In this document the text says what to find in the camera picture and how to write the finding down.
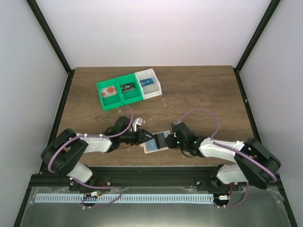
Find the pink leather card holder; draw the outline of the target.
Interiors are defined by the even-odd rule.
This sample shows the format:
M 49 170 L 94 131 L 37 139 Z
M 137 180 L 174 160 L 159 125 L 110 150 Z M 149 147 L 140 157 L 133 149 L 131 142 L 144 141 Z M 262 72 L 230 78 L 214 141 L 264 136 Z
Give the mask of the pink leather card holder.
M 168 147 L 162 148 L 162 149 L 157 149 L 155 139 L 153 138 L 152 140 L 146 142 L 143 144 L 143 149 L 145 154 L 150 154 L 153 152 L 158 152 L 158 151 L 163 151 L 169 149 Z

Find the black VIP card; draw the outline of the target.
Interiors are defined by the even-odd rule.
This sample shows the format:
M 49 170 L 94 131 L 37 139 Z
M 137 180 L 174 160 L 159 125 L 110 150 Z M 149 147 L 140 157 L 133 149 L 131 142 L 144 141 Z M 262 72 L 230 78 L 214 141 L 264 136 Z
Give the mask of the black VIP card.
M 165 141 L 167 136 L 168 136 L 168 133 L 166 131 L 159 132 L 159 133 L 156 133 L 154 135 L 154 139 L 155 139 L 157 149 L 166 148 L 168 146 L 166 141 Z

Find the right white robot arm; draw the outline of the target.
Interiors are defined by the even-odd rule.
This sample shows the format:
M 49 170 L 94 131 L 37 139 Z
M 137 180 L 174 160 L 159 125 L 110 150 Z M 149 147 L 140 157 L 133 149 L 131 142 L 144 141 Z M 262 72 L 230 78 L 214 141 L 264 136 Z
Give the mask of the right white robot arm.
M 165 137 L 169 148 L 178 148 L 193 157 L 214 157 L 232 162 L 215 172 L 215 182 L 221 184 L 247 182 L 266 189 L 276 182 L 281 162 L 258 140 L 222 141 L 212 137 L 196 136 L 183 122 L 172 126 L 172 134 Z

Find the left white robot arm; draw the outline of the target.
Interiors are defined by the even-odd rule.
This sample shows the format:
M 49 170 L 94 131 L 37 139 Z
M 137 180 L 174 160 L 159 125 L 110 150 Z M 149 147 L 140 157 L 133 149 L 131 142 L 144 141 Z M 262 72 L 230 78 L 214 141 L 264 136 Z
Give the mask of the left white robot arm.
M 133 120 L 121 116 L 113 127 L 98 135 L 65 129 L 42 151 L 41 158 L 49 172 L 87 183 L 93 177 L 93 172 L 80 162 L 82 155 L 90 152 L 109 153 L 122 143 L 138 146 L 154 139 L 154 135 L 140 128 L 142 122 L 142 118 Z

